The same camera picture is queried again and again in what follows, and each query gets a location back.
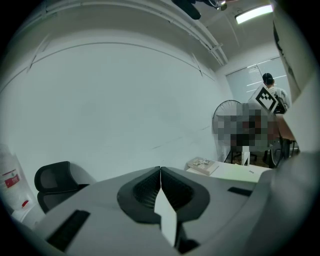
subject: white wall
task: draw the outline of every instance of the white wall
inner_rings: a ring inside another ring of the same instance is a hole
[[[220,86],[224,88],[227,95],[230,96],[230,99],[233,99],[226,75],[278,56],[279,52],[274,40],[271,40],[269,43],[261,44],[245,52],[241,52],[235,57],[231,58],[227,65],[219,68],[215,72],[217,81]]]
[[[10,46],[1,67],[0,143],[16,154],[35,194],[36,171],[59,161],[101,181],[151,166],[183,169],[195,156],[216,160],[212,115],[229,96],[212,61],[196,40],[152,14],[65,11]]]

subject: white bottle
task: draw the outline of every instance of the white bottle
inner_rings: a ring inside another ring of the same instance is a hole
[[[13,210],[20,210],[28,200],[13,156],[4,144],[0,144],[0,196]]]

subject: book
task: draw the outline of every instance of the book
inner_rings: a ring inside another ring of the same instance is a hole
[[[190,168],[207,176],[210,176],[219,167],[218,162],[201,157],[192,159],[191,161],[187,162],[187,165]]]

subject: white shirt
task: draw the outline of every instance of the white shirt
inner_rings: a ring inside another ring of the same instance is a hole
[[[288,97],[287,92],[284,89],[281,89],[279,87],[270,87],[268,89],[268,91],[274,96],[276,97],[276,95],[278,97],[280,97],[283,100],[283,103],[285,104],[286,109],[289,109],[291,107],[291,103],[290,103],[290,99]]]

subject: pixelated blur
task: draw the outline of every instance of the pixelated blur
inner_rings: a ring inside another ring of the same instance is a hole
[[[265,151],[279,134],[274,115],[255,103],[223,102],[212,119],[213,134],[233,151]]]

